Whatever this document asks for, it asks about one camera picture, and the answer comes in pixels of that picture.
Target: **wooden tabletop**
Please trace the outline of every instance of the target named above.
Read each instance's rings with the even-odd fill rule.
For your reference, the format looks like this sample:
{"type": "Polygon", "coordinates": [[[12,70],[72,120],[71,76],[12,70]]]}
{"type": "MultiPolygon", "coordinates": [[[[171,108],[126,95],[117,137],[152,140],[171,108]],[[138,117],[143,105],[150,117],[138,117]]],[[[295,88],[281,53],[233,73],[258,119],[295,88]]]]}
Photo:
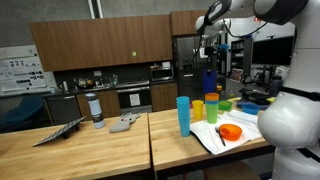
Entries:
{"type": "Polygon", "coordinates": [[[109,133],[118,118],[95,129],[81,122],[68,139],[34,144],[63,126],[0,135],[0,179],[96,179],[150,168],[148,115],[130,130],[109,133]]]}
{"type": "MultiPolygon", "coordinates": [[[[193,111],[191,110],[190,113],[191,121],[193,122],[193,111]]],[[[188,137],[182,137],[180,135],[176,109],[149,113],[148,115],[152,158],[155,171],[269,145],[261,137],[253,141],[248,141],[230,151],[212,155],[194,136],[190,135],[188,137]]]]}

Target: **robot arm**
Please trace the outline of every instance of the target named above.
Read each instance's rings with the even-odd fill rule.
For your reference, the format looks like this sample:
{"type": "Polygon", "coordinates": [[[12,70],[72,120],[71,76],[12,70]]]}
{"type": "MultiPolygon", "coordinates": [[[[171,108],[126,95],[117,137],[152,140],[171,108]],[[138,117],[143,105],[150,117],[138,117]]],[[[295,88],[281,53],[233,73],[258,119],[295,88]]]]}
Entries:
{"type": "Polygon", "coordinates": [[[218,0],[213,6],[205,17],[198,18],[196,29],[199,33],[204,32],[210,22],[252,15],[274,24],[283,25],[290,21],[296,26],[294,54],[284,88],[259,116],[258,128],[270,144],[278,147],[273,179],[319,180],[319,1],[218,0]]]}

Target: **black refrigerator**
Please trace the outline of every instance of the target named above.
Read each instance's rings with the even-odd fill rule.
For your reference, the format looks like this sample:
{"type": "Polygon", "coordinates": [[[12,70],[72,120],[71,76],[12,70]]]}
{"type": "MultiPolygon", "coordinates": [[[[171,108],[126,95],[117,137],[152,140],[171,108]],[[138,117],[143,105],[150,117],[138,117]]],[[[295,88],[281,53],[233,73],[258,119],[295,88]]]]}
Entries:
{"type": "Polygon", "coordinates": [[[203,72],[215,70],[216,55],[207,58],[200,57],[200,53],[197,53],[194,58],[199,40],[199,36],[173,39],[173,58],[179,84],[179,96],[188,96],[190,101],[204,99],[203,72]]]}

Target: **water bottle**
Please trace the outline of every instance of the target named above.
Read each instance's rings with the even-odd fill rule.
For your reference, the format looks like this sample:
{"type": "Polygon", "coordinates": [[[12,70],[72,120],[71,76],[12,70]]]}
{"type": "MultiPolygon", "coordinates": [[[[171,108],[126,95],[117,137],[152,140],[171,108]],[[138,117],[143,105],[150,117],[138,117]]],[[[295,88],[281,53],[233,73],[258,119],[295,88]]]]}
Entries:
{"type": "Polygon", "coordinates": [[[89,102],[94,127],[96,129],[102,128],[105,125],[105,122],[103,121],[103,114],[97,94],[88,93],[86,94],[86,97],[89,102]]]}

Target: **monitor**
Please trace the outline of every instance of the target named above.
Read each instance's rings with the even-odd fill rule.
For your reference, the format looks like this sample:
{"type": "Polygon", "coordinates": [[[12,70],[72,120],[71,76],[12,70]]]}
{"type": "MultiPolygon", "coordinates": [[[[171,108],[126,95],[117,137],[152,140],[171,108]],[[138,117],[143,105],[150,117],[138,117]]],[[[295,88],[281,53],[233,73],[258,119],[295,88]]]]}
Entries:
{"type": "Polygon", "coordinates": [[[294,36],[253,42],[252,64],[289,66],[294,47],[294,36]]]}

